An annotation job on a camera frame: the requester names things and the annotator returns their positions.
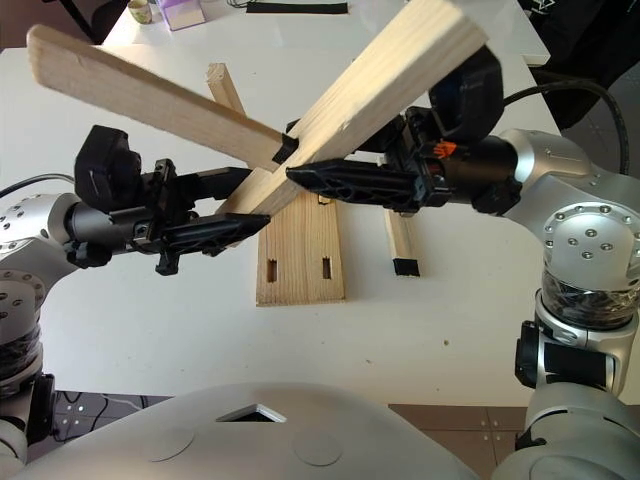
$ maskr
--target wooden plank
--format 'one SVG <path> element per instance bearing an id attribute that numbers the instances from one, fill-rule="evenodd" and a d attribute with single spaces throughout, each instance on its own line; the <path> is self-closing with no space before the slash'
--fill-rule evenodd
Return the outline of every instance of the wooden plank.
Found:
<path id="1" fill-rule="evenodd" d="M 216 102 L 244 113 L 223 63 L 211 64 L 207 84 Z M 268 178 L 262 169 L 256 175 Z M 307 305 L 343 301 L 342 258 L 336 204 L 302 192 L 271 219 L 258 238 L 256 305 Z"/>
<path id="2" fill-rule="evenodd" d="M 36 81 L 53 90 L 273 171 L 281 133 L 51 28 L 27 35 Z"/>
<path id="3" fill-rule="evenodd" d="M 413 248 L 411 238 L 410 218 L 402 217 L 399 213 L 384 209 L 384 220 L 389 237 L 389 249 L 393 268 L 396 275 L 419 277 L 420 267 Z"/>
<path id="4" fill-rule="evenodd" d="M 267 181 L 249 175 L 219 212 L 277 213 L 300 191 L 288 167 L 353 152 L 486 40 L 446 0 L 412 0 L 291 130 L 289 159 Z"/>
<path id="5" fill-rule="evenodd" d="M 211 63 L 207 71 L 207 85 L 216 102 L 246 115 L 231 74 L 224 63 Z"/>

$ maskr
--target wooden base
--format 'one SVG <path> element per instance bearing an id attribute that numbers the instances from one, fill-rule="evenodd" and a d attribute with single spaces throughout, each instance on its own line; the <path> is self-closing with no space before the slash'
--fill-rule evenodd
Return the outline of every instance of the wooden base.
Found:
<path id="1" fill-rule="evenodd" d="M 258 243 L 258 306 L 344 301 L 336 202 L 303 192 Z"/>

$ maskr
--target cable wire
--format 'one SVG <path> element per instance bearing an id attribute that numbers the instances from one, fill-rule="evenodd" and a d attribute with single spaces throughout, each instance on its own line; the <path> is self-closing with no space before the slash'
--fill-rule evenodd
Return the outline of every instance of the cable wire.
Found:
<path id="1" fill-rule="evenodd" d="M 504 106 L 510 105 L 525 97 L 535 95 L 538 93 L 548 93 L 558 90 L 586 90 L 595 95 L 598 95 L 611 111 L 613 117 L 613 123 L 616 127 L 618 134 L 618 144 L 620 147 L 620 163 L 618 171 L 622 175 L 629 175 L 629 168 L 631 166 L 630 154 L 629 154 L 629 135 L 627 134 L 627 127 L 624 124 L 624 118 L 622 117 L 622 111 L 618 106 L 613 95 L 611 95 L 605 88 L 601 87 L 597 83 L 590 80 L 578 79 L 578 80 L 561 80 L 558 82 L 551 82 L 542 85 L 538 85 L 531 88 L 525 88 L 519 92 L 509 95 L 504 99 Z"/>
<path id="2" fill-rule="evenodd" d="M 70 175 L 65 175 L 64 173 L 45 173 L 44 175 L 36 175 L 35 177 L 27 178 L 25 180 L 21 180 L 13 185 L 8 186 L 0 190 L 0 198 L 6 197 L 10 193 L 13 193 L 21 188 L 28 187 L 29 185 L 33 185 L 34 183 L 44 182 L 46 180 L 64 180 L 65 182 L 69 182 L 71 184 L 75 184 L 75 180 Z"/>

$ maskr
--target wooden board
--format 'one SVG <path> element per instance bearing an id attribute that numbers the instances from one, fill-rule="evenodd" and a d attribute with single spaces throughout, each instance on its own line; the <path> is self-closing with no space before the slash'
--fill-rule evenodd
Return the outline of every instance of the wooden board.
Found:
<path id="1" fill-rule="evenodd" d="M 445 0 L 412 0 L 291 130 L 298 149 L 268 180 L 249 175 L 219 212 L 274 215 L 300 188 L 288 167 L 353 152 L 487 40 Z"/>
<path id="2" fill-rule="evenodd" d="M 75 38 L 38 25 L 27 35 L 36 81 L 84 102 L 273 171 L 282 135 Z"/>
<path id="3" fill-rule="evenodd" d="M 207 85 L 216 102 L 244 113 L 224 63 L 211 64 Z M 254 170 L 268 178 L 271 174 Z M 256 305 L 343 301 L 344 280 L 336 204 L 302 192 L 258 234 Z"/>

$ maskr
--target black strap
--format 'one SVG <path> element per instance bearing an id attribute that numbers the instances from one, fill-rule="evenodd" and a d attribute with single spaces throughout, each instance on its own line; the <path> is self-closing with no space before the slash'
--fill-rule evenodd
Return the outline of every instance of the black strap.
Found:
<path id="1" fill-rule="evenodd" d="M 346 2 L 306 5 L 249 2 L 247 4 L 247 13 L 316 13 L 320 15 L 344 15 L 349 13 L 349 6 Z"/>

